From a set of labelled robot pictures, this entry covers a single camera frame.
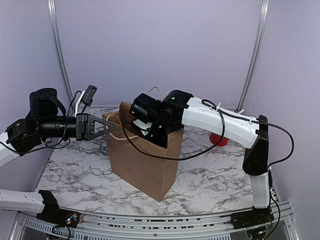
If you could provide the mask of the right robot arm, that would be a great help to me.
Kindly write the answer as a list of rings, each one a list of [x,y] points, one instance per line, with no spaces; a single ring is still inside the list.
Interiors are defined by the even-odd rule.
[[[143,138],[168,147],[168,135],[184,126],[199,128],[227,138],[245,148],[242,169],[249,175],[253,195],[251,210],[233,213],[234,229],[261,225],[274,220],[271,211],[268,173],[268,119],[244,116],[226,110],[212,101],[200,99],[181,90],[171,91],[163,100],[142,93],[133,101],[129,113],[131,125],[140,130]]]

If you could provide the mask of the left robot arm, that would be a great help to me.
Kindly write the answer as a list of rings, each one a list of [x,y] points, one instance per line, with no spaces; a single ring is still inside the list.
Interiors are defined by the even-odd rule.
[[[29,107],[25,118],[12,123],[0,135],[1,166],[26,154],[57,147],[57,144],[50,144],[53,138],[91,141],[116,129],[113,123],[88,113],[70,116],[54,88],[30,93]],[[81,218],[77,211],[60,208],[49,190],[22,192],[2,189],[0,208],[33,213],[37,219],[59,227],[76,228]]]

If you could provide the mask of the brown paper bag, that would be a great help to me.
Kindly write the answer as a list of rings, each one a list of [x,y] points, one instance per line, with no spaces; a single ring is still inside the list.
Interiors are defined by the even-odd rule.
[[[102,114],[116,126],[105,135],[111,170],[141,192],[160,202],[176,181],[183,133],[181,128],[168,135],[168,147],[159,147],[135,130],[130,123],[131,104],[122,101],[119,110]]]

